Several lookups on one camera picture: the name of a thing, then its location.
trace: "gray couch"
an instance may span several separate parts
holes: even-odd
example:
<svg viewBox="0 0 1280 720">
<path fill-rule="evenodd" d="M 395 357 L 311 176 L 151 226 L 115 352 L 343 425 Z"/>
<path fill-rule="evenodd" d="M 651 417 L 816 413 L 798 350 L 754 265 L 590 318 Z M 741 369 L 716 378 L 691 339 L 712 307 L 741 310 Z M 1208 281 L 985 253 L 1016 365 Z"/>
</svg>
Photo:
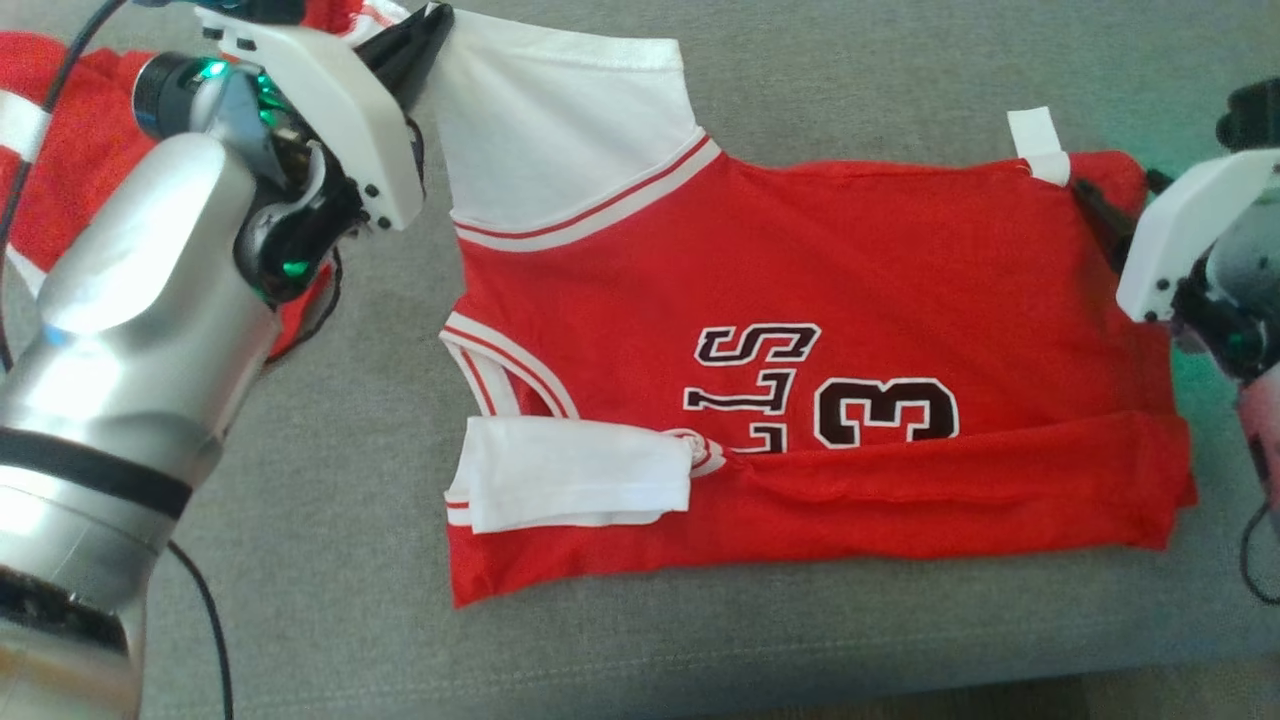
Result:
<svg viewBox="0 0 1280 720">
<path fill-rule="evenodd" d="M 23 0 L 0 19 L 67 37 L 91 5 Z M 1179 172 L 1217 152 L 1230 90 L 1280 72 L 1280 6 L 1251 0 L 465 6 L 680 38 L 703 124 L 764 164 L 995 160 L 1012 154 L 1005 110 L 1047 104 L 1068 149 Z M 131 9 L 104 41 L 195 32 L 189 10 Z M 682 570 L 452 610 L 440 493 L 474 407 L 435 340 L 461 291 L 438 154 L 429 179 L 411 232 L 346 249 L 335 318 L 259 384 L 178 533 L 220 602 L 242 717 L 662 717 L 1280 648 L 1280 612 L 1236 575 L 1261 492 L 1203 357 L 1176 359 L 1201 503 L 1167 553 Z M 143 716 L 220 716 L 209 625 L 173 559 L 148 632 Z"/>
</svg>

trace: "basketball jersey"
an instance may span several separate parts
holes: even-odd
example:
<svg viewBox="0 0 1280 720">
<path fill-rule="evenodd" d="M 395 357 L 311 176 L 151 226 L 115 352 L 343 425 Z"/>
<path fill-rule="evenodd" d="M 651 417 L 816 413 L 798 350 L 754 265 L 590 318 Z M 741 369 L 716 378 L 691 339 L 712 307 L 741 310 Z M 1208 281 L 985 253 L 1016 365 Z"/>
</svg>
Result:
<svg viewBox="0 0 1280 720">
<path fill-rule="evenodd" d="M 461 10 L 429 96 L 466 278 L 442 338 L 481 415 L 445 496 L 457 605 L 1164 548 L 1193 501 L 1167 336 L 1115 306 L 1070 190 L 1027 160 L 753 165 L 695 122 L 675 41 Z M 1069 163 L 1140 210 L 1130 158 Z"/>
</svg>

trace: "green light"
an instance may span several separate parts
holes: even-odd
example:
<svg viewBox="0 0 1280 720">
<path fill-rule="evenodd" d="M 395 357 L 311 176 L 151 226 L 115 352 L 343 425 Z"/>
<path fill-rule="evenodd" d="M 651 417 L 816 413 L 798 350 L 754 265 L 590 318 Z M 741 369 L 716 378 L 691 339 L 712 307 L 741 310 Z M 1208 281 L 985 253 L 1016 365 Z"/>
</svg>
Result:
<svg viewBox="0 0 1280 720">
<path fill-rule="evenodd" d="M 302 275 L 307 274 L 307 270 L 310 268 L 311 268 L 310 263 L 306 263 L 303 260 L 296 260 L 293 263 L 285 263 L 284 264 L 284 274 L 289 275 L 293 279 L 297 279 L 297 278 L 301 278 Z"/>
<path fill-rule="evenodd" d="M 205 65 L 205 69 L 200 70 L 200 76 L 204 77 L 205 79 L 209 79 L 212 77 L 218 77 L 224 72 L 227 72 L 227 63 L 221 60 L 214 60 L 212 63 Z"/>
</svg>

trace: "black cable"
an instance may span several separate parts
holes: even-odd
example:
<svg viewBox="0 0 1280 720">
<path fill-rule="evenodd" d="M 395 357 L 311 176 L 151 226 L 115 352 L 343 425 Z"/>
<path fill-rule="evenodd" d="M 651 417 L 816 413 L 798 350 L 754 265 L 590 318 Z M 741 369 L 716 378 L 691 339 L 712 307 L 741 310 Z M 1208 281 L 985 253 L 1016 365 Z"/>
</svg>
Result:
<svg viewBox="0 0 1280 720">
<path fill-rule="evenodd" d="M 1257 512 L 1249 518 L 1249 521 L 1244 525 L 1244 534 L 1240 536 L 1240 577 L 1244 578 L 1244 585 L 1249 588 L 1253 597 L 1258 598 L 1258 602 L 1265 605 L 1280 605 L 1280 594 L 1268 594 L 1261 587 L 1258 587 L 1257 580 L 1253 579 L 1253 571 L 1249 570 L 1249 541 L 1253 538 L 1253 530 L 1258 529 L 1263 518 L 1267 516 L 1267 511 L 1271 509 L 1270 500 L 1263 500 L 1262 506 L 1258 507 Z"/>
<path fill-rule="evenodd" d="M 205 612 L 209 614 L 209 624 L 214 629 L 214 644 L 218 646 L 218 671 L 223 679 L 223 717 L 234 720 L 236 703 L 232 697 L 232 662 L 230 656 L 227 653 L 227 637 L 223 635 L 223 623 L 218 619 L 218 605 L 214 603 L 214 593 L 209 592 L 209 583 L 205 582 L 200 568 L 196 568 L 196 562 L 178 547 L 178 543 L 169 541 L 169 552 L 191 573 L 191 579 L 196 582 L 200 597 L 205 601 Z"/>
<path fill-rule="evenodd" d="M 128 0 L 106 0 L 102 6 L 93 13 L 93 17 L 84 23 L 79 33 L 72 40 L 72 44 L 67 46 L 67 55 L 63 58 L 61 67 L 58 68 L 58 74 L 54 76 L 54 83 L 49 86 L 49 94 L 45 95 L 45 102 L 40 106 L 45 113 L 52 115 L 54 108 L 58 106 L 58 99 L 63 95 L 63 88 L 72 77 L 72 69 L 76 68 L 76 63 L 79 61 L 81 55 L 84 54 L 84 49 L 97 35 L 97 31 L 102 29 L 106 20 Z M 18 201 L 22 200 L 22 190 L 27 186 L 27 179 L 31 177 L 31 163 L 23 160 L 18 165 L 18 172 L 14 174 L 13 184 L 9 190 L 9 200 L 5 202 L 4 214 L 0 215 L 0 259 L 5 258 L 5 252 L 9 249 L 9 231 L 13 229 L 14 217 L 18 214 Z M 4 263 L 0 260 L 0 287 L 4 287 Z M 4 314 L 0 313 L 0 364 L 4 365 L 4 370 L 8 373 L 13 369 L 13 352 L 9 350 L 9 338 L 5 333 L 4 327 Z"/>
<path fill-rule="evenodd" d="M 297 350 L 302 343 L 305 343 L 308 340 L 314 338 L 324 328 L 324 324 L 329 322 L 329 318 L 333 315 L 333 311 L 338 309 L 338 301 L 339 300 L 342 300 L 342 254 L 338 252 L 338 246 L 334 245 L 333 246 L 333 290 L 329 291 L 329 304 L 324 306 L 324 310 L 320 313 L 320 316 L 316 318 L 316 322 L 312 323 L 310 328 L 307 328 L 306 331 L 298 333 L 298 337 L 293 338 L 293 342 L 291 342 L 288 347 L 285 347 L 275 357 L 271 357 L 270 360 L 268 360 L 264 366 L 265 368 L 270 368 L 271 365 L 275 365 L 280 360 L 284 360 L 291 352 L 293 352 L 294 350 Z"/>
</svg>

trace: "red garment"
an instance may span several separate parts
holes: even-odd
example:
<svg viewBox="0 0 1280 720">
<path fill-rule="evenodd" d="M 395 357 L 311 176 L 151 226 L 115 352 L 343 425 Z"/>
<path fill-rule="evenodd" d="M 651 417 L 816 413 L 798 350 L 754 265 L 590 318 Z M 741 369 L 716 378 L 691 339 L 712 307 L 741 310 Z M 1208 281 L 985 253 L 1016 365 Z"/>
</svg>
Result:
<svg viewBox="0 0 1280 720">
<path fill-rule="evenodd" d="M 305 24 L 343 33 L 353 27 L 360 0 L 311 0 Z M 0 88 L 40 104 L 67 49 L 56 40 L 0 32 Z M 155 145 L 133 119 L 133 82 L 151 54 L 99 50 L 72 72 L 49 133 L 23 191 L 9 242 L 44 273 L 70 247 L 106 199 Z M 0 149 L 0 187 L 10 187 L 20 158 Z M 332 269 L 279 310 L 284 351 L 302 329 L 307 307 L 324 293 Z"/>
<path fill-rule="evenodd" d="M 1140 210 L 1126 155 L 1071 168 Z M 621 210 L 641 191 L 660 197 Z M 458 231 L 467 293 L 442 337 L 484 411 L 513 395 L 772 450 L 724 450 L 687 512 L 648 525 L 451 520 L 460 606 L 675 565 L 1155 550 L 1194 502 L 1167 336 L 1116 307 L 1071 191 L 1023 160 L 765 169 L 704 137 L 563 223 Z"/>
</svg>

